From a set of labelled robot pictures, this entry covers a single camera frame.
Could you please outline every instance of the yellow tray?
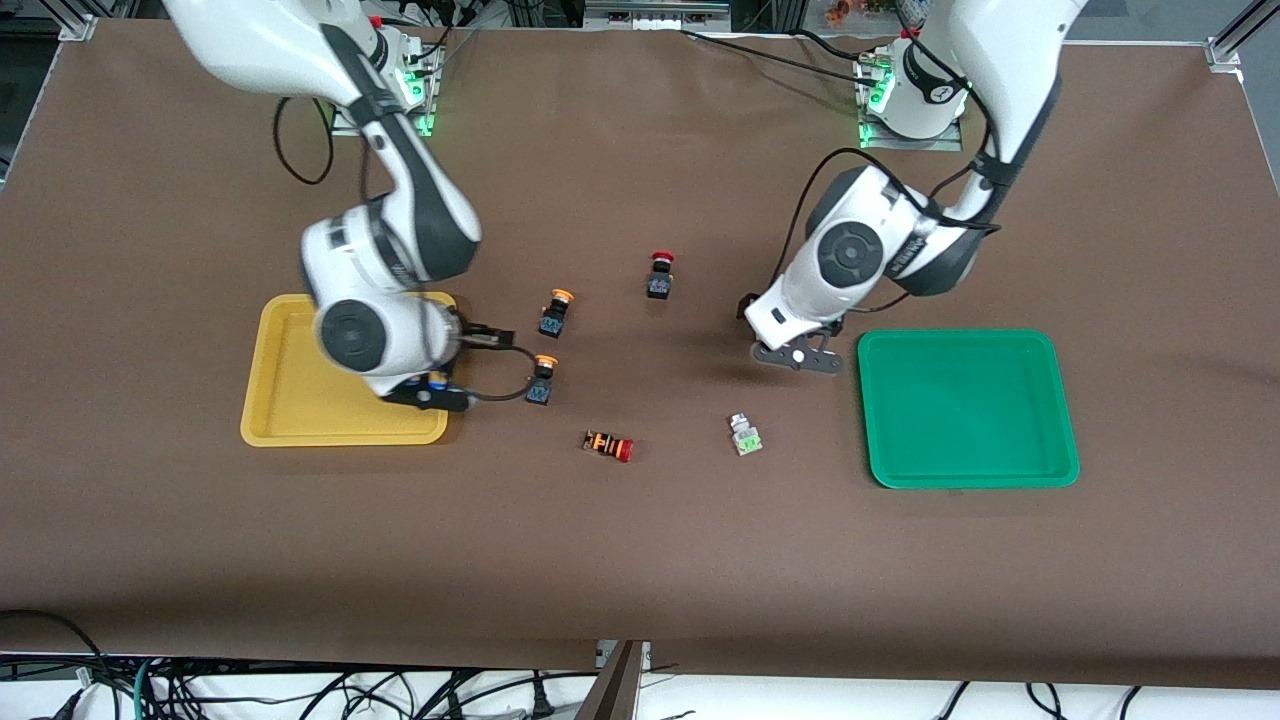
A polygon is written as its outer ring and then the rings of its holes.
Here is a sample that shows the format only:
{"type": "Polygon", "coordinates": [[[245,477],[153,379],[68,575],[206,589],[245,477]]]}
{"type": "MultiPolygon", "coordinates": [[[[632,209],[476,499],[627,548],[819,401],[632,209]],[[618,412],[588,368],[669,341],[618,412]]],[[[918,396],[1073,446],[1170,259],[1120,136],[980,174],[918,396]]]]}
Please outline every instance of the yellow tray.
{"type": "MultiPolygon", "coordinates": [[[[426,297],[453,306],[453,297],[426,297]]],[[[241,437],[253,447],[430,445],[448,413],[379,400],[360,375],[338,369],[316,346],[315,307],[282,295],[262,309],[248,373],[241,437]]]]}

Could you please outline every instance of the plastic tray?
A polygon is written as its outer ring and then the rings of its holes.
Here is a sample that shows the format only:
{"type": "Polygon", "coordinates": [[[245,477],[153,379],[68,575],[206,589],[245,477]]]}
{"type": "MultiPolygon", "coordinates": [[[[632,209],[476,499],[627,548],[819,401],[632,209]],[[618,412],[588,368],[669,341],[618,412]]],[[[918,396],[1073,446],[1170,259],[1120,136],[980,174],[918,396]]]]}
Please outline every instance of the plastic tray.
{"type": "MultiPolygon", "coordinates": [[[[426,297],[453,305],[443,292],[426,297]]],[[[241,437],[255,447],[429,445],[448,413],[379,400],[358,375],[334,366],[316,345],[315,307],[282,295],[262,309],[248,373],[241,437]]]]}
{"type": "Polygon", "coordinates": [[[1036,331],[858,342],[872,474],[891,488],[1062,487],[1080,473],[1053,343],[1036,331]]]}

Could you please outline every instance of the gray floor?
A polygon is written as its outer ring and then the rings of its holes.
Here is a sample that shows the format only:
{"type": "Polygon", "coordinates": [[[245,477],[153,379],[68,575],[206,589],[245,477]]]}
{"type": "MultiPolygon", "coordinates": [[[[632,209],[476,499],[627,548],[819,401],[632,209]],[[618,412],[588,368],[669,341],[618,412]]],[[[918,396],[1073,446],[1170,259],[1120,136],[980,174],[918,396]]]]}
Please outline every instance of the gray floor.
{"type": "MultiPolygon", "coordinates": [[[[1091,0],[1071,28],[1071,37],[1199,42],[1225,27],[1247,4],[1248,0],[1091,0]]],[[[148,8],[147,14],[160,6],[159,0],[146,0],[143,5],[148,8]]],[[[5,37],[4,28],[5,20],[0,19],[0,158],[8,159],[31,111],[54,45],[47,38],[5,37]]],[[[1244,88],[1258,133],[1271,160],[1272,176],[1280,176],[1280,20],[1263,28],[1240,55],[1244,88]]],[[[0,178],[4,170],[0,163],[0,178]]]]}

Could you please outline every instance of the black circular joint cover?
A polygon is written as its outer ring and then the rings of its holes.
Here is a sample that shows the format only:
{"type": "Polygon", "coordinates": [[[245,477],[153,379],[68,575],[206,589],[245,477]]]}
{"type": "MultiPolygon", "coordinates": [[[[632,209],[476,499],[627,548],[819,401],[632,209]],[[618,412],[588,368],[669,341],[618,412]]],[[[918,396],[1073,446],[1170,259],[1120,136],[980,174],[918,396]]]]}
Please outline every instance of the black circular joint cover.
{"type": "Polygon", "coordinates": [[[320,342],[334,363],[367,373],[383,364],[387,328],[369,305],[358,300],[339,300],[324,313],[320,342]]]}
{"type": "Polygon", "coordinates": [[[833,287],[851,287],[874,279],[884,261],[879,236],[863,223],[832,225],[818,241],[818,269],[833,287]]]}

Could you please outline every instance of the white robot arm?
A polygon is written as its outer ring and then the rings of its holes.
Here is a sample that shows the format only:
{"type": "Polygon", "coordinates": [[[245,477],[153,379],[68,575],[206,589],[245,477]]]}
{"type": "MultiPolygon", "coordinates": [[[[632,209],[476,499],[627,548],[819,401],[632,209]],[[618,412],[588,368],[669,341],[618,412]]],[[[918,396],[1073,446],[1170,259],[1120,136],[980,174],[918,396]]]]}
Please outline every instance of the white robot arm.
{"type": "MultiPolygon", "coordinates": [[[[387,167],[396,188],[315,223],[302,236],[302,272],[316,305],[316,340],[384,400],[461,411],[470,398],[430,370],[462,345],[509,346],[512,333],[466,325],[411,291],[467,269],[480,223],[416,136],[384,82],[392,58],[357,0],[165,0],[187,46],[234,87],[302,95],[340,106],[387,167]]],[[[390,32],[398,33],[393,28],[390,32]]]]}
{"type": "MultiPolygon", "coordinates": [[[[1062,40],[1087,0],[936,0],[922,44],[964,73],[986,105],[989,132],[959,201],[941,208],[874,167],[841,173],[805,225],[786,272],[746,307],[758,360],[837,372],[838,359],[808,342],[827,332],[888,277],[908,293],[940,295],[968,274],[1010,184],[1057,99],[1062,40]]],[[[966,91],[910,40],[895,41],[895,87],[881,110],[908,137],[941,133],[966,91]]]]}

